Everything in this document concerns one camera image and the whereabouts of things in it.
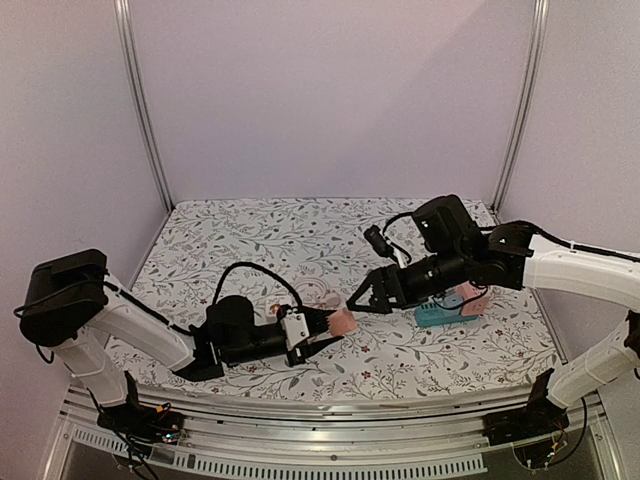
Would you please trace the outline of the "small pink plug adapter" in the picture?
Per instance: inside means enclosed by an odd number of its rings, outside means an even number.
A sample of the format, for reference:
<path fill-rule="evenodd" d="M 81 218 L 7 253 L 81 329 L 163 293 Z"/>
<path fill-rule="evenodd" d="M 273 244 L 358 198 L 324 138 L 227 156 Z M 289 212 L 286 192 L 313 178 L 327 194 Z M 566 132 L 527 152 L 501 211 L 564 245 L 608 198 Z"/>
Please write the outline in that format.
<path fill-rule="evenodd" d="M 329 333 L 333 337 L 343 336 L 357 328 L 355 317 L 346 308 L 336 310 L 328 317 Z"/>

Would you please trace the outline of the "teal power strip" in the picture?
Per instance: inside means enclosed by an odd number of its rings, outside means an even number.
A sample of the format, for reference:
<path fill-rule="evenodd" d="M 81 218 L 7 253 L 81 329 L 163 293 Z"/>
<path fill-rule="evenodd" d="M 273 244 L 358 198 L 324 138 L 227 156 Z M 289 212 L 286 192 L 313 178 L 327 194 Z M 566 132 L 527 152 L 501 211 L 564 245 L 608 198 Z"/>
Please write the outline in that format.
<path fill-rule="evenodd" d="M 460 309 L 448 310 L 433 302 L 420 305 L 414 310 L 416 325 L 420 328 L 431 328 L 463 321 Z"/>

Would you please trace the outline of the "small blue plug adapter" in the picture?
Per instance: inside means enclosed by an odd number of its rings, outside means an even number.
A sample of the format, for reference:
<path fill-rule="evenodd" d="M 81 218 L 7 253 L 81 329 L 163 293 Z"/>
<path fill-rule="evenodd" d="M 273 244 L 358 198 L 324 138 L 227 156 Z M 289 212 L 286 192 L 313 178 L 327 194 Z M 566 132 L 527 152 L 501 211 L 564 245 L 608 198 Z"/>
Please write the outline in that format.
<path fill-rule="evenodd" d="M 443 322 L 453 323 L 460 320 L 460 313 L 464 299 L 459 294 L 451 294 L 443 298 L 440 302 L 440 308 L 443 310 Z"/>

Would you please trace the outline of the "pink cube socket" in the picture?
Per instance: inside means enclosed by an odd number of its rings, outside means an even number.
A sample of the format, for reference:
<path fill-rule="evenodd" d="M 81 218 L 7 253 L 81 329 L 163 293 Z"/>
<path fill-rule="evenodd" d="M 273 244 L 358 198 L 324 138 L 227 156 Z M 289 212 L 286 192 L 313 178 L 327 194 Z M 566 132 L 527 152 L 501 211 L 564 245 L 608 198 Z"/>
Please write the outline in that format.
<path fill-rule="evenodd" d="M 455 291 L 463 299 L 463 305 L 460 309 L 460 315 L 462 317 L 475 317 L 484 313 L 490 299 L 489 289 L 487 287 L 477 288 L 467 282 L 458 285 Z"/>

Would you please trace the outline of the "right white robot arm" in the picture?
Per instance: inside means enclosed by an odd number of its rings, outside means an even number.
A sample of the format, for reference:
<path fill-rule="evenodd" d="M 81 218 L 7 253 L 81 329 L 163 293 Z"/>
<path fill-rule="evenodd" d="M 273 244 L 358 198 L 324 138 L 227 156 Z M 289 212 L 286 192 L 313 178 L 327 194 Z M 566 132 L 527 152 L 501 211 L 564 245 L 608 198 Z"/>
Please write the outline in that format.
<path fill-rule="evenodd" d="M 481 228 L 453 194 L 411 213 L 428 256 L 370 271 L 347 306 L 388 314 L 417 307 L 465 282 L 512 290 L 547 289 L 617 304 L 622 322 L 565 365 L 540 375 L 517 427 L 537 436 L 584 395 L 639 365 L 639 260 L 635 256 L 559 239 L 526 221 Z"/>

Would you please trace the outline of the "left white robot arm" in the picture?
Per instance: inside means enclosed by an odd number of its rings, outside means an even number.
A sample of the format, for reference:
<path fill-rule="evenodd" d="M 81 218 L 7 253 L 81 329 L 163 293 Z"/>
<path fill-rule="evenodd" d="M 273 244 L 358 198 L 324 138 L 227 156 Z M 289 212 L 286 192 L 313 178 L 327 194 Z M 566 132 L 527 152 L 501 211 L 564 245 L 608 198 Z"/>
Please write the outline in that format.
<path fill-rule="evenodd" d="M 199 326 L 180 327 L 145 305 L 107 269 L 105 254 L 80 251 L 37 265 L 23 305 L 14 310 L 22 335 L 61 359 L 72 376 L 128 434 L 148 426 L 146 408 L 134 401 L 136 384 L 119 370 L 95 331 L 152 357 L 188 382 L 223 377 L 226 368 L 282 356 L 301 365 L 341 340 L 336 311 L 293 302 L 277 307 L 275 321 L 258 325 L 245 297 L 216 295 Z"/>

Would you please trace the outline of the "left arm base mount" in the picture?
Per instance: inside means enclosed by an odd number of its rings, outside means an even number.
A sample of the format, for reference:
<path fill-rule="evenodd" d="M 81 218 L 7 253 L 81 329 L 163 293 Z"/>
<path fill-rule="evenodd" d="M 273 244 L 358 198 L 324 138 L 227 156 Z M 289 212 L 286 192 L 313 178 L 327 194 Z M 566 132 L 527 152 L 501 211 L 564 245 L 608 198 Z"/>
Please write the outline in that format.
<path fill-rule="evenodd" d="M 127 391 L 120 405 L 105 407 L 89 391 L 98 412 L 97 424 L 124 443 L 131 473 L 139 479 L 158 480 L 147 460 L 155 444 L 176 444 L 184 437 L 185 417 L 174 411 L 170 402 L 156 407 L 142 405 L 136 382 L 128 371 L 124 372 L 124 378 Z"/>

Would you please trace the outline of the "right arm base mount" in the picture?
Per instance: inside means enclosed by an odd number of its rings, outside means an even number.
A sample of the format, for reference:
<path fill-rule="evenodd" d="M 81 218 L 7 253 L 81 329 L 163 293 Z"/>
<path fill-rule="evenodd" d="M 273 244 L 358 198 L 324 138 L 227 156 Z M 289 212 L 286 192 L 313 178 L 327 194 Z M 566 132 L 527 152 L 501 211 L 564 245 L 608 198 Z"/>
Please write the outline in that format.
<path fill-rule="evenodd" d="M 549 369 L 536 377 L 524 406 L 482 417 L 482 435 L 491 446 L 546 437 L 543 441 L 515 448 L 516 460 L 528 470 L 551 465 L 564 446 L 565 429 L 569 426 L 566 408 L 557 407 L 547 399 L 552 373 L 553 369 Z"/>

